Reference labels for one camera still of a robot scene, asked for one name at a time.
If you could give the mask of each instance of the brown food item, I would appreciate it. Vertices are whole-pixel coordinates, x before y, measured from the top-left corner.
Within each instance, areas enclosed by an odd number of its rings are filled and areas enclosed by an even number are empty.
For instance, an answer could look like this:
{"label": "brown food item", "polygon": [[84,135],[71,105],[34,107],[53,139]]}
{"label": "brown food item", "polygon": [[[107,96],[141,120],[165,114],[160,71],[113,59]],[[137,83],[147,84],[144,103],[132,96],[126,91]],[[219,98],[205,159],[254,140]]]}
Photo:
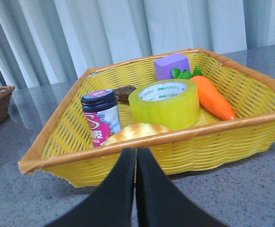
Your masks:
{"label": "brown food item", "polygon": [[119,102],[129,102],[129,95],[136,89],[133,85],[126,85],[123,87],[119,87],[114,89],[117,100]]}
{"label": "brown food item", "polygon": [[151,136],[159,133],[171,131],[163,125],[153,125],[148,123],[133,123],[123,128],[118,133],[109,137],[103,146],[107,146],[111,143],[121,142],[125,140],[132,140],[140,137]]}

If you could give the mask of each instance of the white curtain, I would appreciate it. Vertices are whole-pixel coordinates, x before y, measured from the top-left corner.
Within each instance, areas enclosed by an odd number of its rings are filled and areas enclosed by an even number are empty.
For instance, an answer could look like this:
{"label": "white curtain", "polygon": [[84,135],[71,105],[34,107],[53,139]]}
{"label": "white curtain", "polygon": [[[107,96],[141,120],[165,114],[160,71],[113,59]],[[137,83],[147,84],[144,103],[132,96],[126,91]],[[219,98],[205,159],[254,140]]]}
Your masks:
{"label": "white curtain", "polygon": [[0,0],[0,86],[17,89],[186,48],[273,44],[275,0]]}

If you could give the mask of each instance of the packing tape roll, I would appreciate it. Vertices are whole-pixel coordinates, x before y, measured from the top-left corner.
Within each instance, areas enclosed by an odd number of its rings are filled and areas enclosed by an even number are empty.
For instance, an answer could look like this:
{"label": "packing tape roll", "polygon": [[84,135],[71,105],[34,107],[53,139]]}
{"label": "packing tape roll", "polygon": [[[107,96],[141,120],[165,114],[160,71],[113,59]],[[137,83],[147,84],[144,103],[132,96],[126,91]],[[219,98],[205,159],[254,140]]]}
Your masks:
{"label": "packing tape roll", "polygon": [[187,128],[200,118],[197,84],[188,79],[167,79],[144,85],[129,95],[136,123]]}

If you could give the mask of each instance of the bun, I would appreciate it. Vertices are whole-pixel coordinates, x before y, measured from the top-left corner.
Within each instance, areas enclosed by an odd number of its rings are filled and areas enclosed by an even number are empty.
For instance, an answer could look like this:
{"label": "bun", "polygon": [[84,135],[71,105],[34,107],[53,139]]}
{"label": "bun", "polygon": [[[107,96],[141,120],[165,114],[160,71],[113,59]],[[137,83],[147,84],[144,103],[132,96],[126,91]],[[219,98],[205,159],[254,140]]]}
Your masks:
{"label": "bun", "polygon": [[154,125],[148,123],[133,123],[123,128],[118,133],[109,137],[103,146],[107,146],[111,143],[121,142],[125,140],[132,140],[140,137],[151,136],[159,133],[171,131],[166,126]]}

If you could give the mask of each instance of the pink label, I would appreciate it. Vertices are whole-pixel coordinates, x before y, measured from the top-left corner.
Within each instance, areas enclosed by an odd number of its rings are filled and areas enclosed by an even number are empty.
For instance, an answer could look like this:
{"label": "pink label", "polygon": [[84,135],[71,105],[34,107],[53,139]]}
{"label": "pink label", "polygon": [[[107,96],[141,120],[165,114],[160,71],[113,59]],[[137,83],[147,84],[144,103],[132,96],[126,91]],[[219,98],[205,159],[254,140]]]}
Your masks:
{"label": "pink label", "polygon": [[85,116],[91,129],[93,145],[94,147],[100,147],[112,136],[109,124],[102,122],[97,113],[85,113]]}

